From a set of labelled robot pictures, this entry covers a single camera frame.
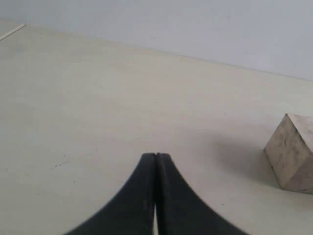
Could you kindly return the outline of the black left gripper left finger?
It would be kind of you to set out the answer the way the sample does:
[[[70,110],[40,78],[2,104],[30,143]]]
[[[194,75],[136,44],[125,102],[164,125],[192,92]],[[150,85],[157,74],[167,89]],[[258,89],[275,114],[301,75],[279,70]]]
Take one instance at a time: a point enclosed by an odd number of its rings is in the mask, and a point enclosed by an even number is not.
[[[120,191],[68,235],[152,235],[156,155],[144,153]]]

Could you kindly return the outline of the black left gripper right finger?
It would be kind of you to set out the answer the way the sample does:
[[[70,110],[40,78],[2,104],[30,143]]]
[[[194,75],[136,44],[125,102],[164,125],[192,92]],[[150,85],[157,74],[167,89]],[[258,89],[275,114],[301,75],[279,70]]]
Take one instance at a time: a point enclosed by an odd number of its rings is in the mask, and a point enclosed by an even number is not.
[[[245,235],[190,188],[171,156],[156,155],[155,205],[160,235]]]

